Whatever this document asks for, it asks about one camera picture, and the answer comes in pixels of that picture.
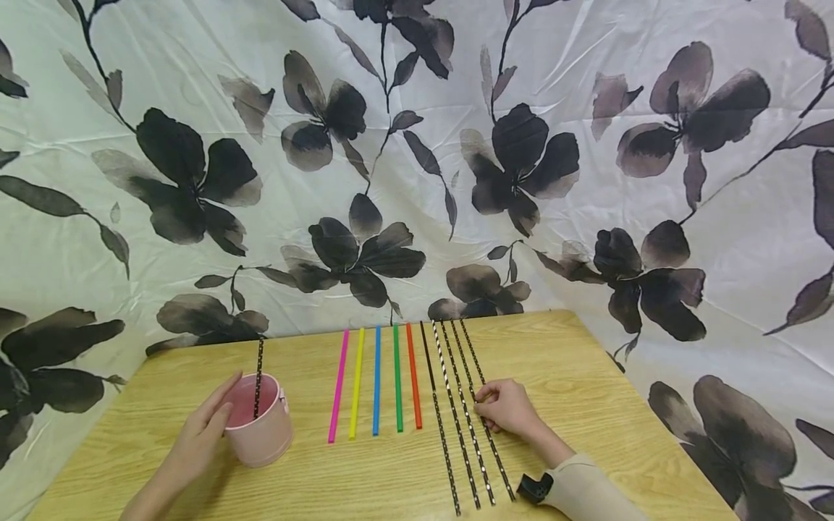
table surface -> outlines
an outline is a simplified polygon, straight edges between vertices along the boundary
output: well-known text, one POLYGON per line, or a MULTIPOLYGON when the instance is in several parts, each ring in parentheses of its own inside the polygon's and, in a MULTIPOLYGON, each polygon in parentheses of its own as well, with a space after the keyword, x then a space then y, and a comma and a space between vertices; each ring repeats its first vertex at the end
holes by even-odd
MULTIPOLYGON (((466 325, 486 378, 521 381, 541 417, 577 451, 588 453, 651 519, 736 519, 573 313, 477 318, 466 325)), ((481 509, 475 508, 434 335, 430 323, 425 327, 462 518, 563 518, 521 498, 510 501, 485 432, 476 422, 495 493, 496 505, 490 506, 441 333, 481 502, 481 509)), ((449 325, 447 329, 471 407, 469 383, 449 325)), ((404 432, 397 433, 393 332, 383 328, 379 436, 372 436, 374 330, 369 329, 359 426, 356 440, 348 440, 359 338, 351 332, 334 444, 327 444, 327 436, 342 333, 268 340, 264 371, 286 389, 295 428, 292 446, 276 463, 250 469, 237 463, 223 441, 215 465, 174 505, 169 519, 455 519, 419 325, 413 333, 423 428, 414 424, 408 344, 405 327, 400 327, 404 432)), ((478 374, 463 338, 461 342, 477 388, 478 374)), ((256 353, 256 342, 244 342, 174 350, 149 359, 44 494, 30 521, 118 518, 162 461, 188 413, 234 370, 254 368, 256 353)), ((522 473, 541 475, 541 462, 522 442, 506 433, 494 439, 514 489, 522 473)))

red straw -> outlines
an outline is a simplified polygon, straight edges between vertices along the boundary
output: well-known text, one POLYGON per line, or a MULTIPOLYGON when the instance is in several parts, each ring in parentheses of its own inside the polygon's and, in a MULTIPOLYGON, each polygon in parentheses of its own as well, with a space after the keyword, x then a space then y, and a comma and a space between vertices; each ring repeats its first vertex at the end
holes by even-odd
POLYGON ((423 428, 423 413, 420 411, 420 391, 417 389, 417 368, 414 365, 414 340, 411 338, 411 324, 405 325, 409 337, 409 365, 411 366, 411 394, 414 397, 414 423, 423 428))
POLYGON ((342 382, 344 381, 344 360, 348 357, 348 336, 350 331, 345 329, 342 338, 342 356, 339 359, 339 376, 336 378, 336 394, 333 396, 333 412, 330 414, 330 433, 327 443, 336 440, 336 424, 339 422, 339 404, 342 401, 342 382))

right hand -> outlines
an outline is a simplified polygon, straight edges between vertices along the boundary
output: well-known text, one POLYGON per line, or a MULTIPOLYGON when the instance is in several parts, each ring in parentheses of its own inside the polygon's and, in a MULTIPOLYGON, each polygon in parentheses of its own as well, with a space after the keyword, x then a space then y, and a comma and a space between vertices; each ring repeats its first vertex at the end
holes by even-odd
POLYGON ((524 386, 511 378, 487 382, 475 401, 475 412, 495 433, 504 429, 524 438, 542 424, 524 386))

floral fabric backdrop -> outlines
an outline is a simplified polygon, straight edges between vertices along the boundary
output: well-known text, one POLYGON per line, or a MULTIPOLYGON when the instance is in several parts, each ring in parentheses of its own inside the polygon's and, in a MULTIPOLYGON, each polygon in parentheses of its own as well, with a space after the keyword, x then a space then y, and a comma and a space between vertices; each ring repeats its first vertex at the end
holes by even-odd
POLYGON ((146 356, 548 308, 741 519, 831 518, 831 32, 823 0, 5 3, 0 518, 146 356))

beige sleeve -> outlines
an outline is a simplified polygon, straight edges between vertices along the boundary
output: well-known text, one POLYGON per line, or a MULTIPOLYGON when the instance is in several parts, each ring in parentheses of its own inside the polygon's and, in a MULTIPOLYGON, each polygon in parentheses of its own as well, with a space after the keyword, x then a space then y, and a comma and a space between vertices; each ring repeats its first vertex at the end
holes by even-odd
POLYGON ((584 454, 548 473, 553 486, 542 503, 558 508, 571 521, 648 521, 584 454))

